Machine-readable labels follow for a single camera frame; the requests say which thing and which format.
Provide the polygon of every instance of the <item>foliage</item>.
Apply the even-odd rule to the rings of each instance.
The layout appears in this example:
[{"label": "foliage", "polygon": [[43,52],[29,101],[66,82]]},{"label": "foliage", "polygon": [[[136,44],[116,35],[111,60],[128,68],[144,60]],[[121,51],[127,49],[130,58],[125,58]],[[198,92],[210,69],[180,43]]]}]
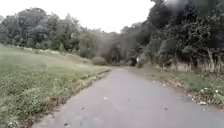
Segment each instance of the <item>foliage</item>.
[{"label": "foliage", "polygon": [[121,49],[117,44],[111,44],[106,53],[102,55],[105,60],[113,65],[117,65],[122,60]]},{"label": "foliage", "polygon": [[65,19],[59,19],[40,8],[30,8],[3,19],[0,43],[53,50],[59,50],[63,44],[66,51],[72,51],[78,43],[72,35],[78,35],[79,31],[78,20],[69,14]]},{"label": "foliage", "polygon": [[92,58],[92,63],[94,65],[106,65],[106,60],[101,56],[96,56]]},{"label": "foliage", "polygon": [[79,39],[79,54],[85,58],[92,58],[95,56],[97,50],[97,40],[94,35],[83,32],[78,36]]},{"label": "foliage", "polygon": [[153,2],[147,20],[139,28],[124,27],[118,37],[121,49],[130,46],[124,50],[125,59],[145,54],[151,63],[169,66],[181,61],[196,67],[198,62],[218,61],[224,49],[223,1]]}]

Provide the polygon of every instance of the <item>asphalt road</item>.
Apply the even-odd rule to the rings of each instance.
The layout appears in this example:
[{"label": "asphalt road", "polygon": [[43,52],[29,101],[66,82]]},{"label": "asphalt road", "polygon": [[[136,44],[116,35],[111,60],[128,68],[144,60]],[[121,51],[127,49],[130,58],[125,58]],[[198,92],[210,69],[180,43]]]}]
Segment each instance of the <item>asphalt road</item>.
[{"label": "asphalt road", "polygon": [[122,69],[74,96],[34,128],[224,128],[224,113]]}]

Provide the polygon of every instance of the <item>green lawn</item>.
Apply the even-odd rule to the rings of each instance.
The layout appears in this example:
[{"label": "green lawn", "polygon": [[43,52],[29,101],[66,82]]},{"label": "green lawn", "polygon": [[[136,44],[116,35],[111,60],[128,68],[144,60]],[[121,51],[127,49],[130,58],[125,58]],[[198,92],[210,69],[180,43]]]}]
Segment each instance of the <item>green lawn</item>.
[{"label": "green lawn", "polygon": [[224,80],[209,74],[162,70],[150,66],[142,69],[128,68],[151,80],[159,80],[171,87],[184,89],[199,101],[205,101],[218,107],[224,105]]},{"label": "green lawn", "polygon": [[0,127],[63,103],[107,67],[83,64],[77,56],[36,54],[0,48]]}]

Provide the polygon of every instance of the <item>dense vegetation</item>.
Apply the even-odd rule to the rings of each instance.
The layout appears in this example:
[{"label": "dense vegetation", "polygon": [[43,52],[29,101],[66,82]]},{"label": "dense vegetation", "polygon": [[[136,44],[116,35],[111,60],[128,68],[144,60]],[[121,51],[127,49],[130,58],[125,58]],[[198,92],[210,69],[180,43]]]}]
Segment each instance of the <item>dense vegetation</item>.
[{"label": "dense vegetation", "polygon": [[177,62],[193,67],[223,61],[224,2],[152,0],[148,18],[120,34],[90,30],[69,14],[60,19],[39,8],[8,16],[0,24],[0,42],[37,49],[101,56],[109,64],[134,65],[136,57],[160,66]]}]

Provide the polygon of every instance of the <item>wet pavement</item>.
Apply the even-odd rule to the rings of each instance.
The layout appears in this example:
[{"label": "wet pavement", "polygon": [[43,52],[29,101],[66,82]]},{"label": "wet pavement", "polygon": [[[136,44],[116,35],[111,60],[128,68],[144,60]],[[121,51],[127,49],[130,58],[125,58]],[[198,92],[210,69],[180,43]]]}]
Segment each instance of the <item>wet pavement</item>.
[{"label": "wet pavement", "polygon": [[33,128],[224,128],[224,113],[115,69]]}]

